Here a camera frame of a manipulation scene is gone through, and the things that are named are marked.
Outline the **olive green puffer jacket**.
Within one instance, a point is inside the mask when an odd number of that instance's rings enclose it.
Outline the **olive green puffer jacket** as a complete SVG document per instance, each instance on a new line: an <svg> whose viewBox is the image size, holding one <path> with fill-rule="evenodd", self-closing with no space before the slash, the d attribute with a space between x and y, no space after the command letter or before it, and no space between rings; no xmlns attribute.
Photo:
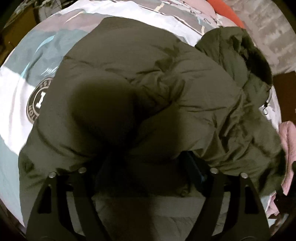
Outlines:
<svg viewBox="0 0 296 241"><path fill-rule="evenodd" d="M48 174L85 167L108 240L187 240L205 197L192 151L259 198L281 186L285 153L260 112L272 85L246 30L217 28L195 46L108 17L63 58L18 158L26 227Z"/></svg>

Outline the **pink folded blanket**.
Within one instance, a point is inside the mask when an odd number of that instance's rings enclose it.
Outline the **pink folded blanket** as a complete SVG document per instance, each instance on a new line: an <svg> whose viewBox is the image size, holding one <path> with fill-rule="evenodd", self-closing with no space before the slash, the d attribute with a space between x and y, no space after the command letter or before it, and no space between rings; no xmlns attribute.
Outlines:
<svg viewBox="0 0 296 241"><path fill-rule="evenodd" d="M287 195L290 186L292 183L292 178L294 176L292 171L292 164L295 161L295 125L291 121L285 121L284 123L281 123L279 125L279 135L281 140L281 145L285 151L285 177L282 181L281 187L283 189L284 195ZM267 208L265 209L265 213L267 218L269 218L271 215L277 216L280 212L278 208L276 207L274 200L275 200L276 192L273 192L271 196L269 197Z"/></svg>

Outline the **dark brown wooden nightstand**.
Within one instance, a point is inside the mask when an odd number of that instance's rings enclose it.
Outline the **dark brown wooden nightstand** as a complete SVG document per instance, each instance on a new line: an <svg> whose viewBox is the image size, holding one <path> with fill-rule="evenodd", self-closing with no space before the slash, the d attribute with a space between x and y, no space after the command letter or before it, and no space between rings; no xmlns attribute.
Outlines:
<svg viewBox="0 0 296 241"><path fill-rule="evenodd" d="M280 105L281 120L292 121L295 125L296 109L296 75L295 71L279 74L273 77L273 85L276 90Z"/></svg>

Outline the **grey white patchwork bedspread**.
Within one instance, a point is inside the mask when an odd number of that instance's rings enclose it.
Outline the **grey white patchwork bedspread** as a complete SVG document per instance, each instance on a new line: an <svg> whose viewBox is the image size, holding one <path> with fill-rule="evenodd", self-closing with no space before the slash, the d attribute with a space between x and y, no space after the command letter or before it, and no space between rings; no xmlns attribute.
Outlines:
<svg viewBox="0 0 296 241"><path fill-rule="evenodd" d="M108 16L130 17L194 44L218 26L183 1L81 1L29 31L1 66L1 201L18 222L18 157L32 129L37 87L54 77L64 55Z"/></svg>

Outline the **grey patterned curtain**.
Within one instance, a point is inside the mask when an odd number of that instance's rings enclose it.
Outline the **grey patterned curtain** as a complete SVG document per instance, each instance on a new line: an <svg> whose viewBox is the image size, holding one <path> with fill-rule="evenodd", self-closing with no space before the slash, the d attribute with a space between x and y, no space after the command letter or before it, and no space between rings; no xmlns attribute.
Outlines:
<svg viewBox="0 0 296 241"><path fill-rule="evenodd" d="M243 21L274 75L295 71L295 32L273 1L225 1Z"/></svg>

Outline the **orange carrot plush pillow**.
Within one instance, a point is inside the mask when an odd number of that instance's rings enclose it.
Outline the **orange carrot plush pillow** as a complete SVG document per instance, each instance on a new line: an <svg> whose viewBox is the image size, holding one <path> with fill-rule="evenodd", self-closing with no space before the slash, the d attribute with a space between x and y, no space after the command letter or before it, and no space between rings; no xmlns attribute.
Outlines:
<svg viewBox="0 0 296 241"><path fill-rule="evenodd" d="M234 10L229 7L224 1L222 0L207 0L208 3L213 7L214 11L229 20L235 23L238 27L245 28L243 21L236 15Z"/></svg>

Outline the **pink bed pillow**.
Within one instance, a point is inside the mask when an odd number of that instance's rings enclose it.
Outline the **pink bed pillow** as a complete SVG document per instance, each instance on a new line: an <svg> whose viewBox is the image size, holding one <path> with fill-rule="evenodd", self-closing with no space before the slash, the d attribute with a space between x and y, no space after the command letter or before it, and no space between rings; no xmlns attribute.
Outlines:
<svg viewBox="0 0 296 241"><path fill-rule="evenodd" d="M218 26L223 27L237 27L237 25L225 16L219 15L215 12L214 8L205 0L188 0L183 1L191 9L199 11L200 13L208 16L210 22L216 23Z"/></svg>

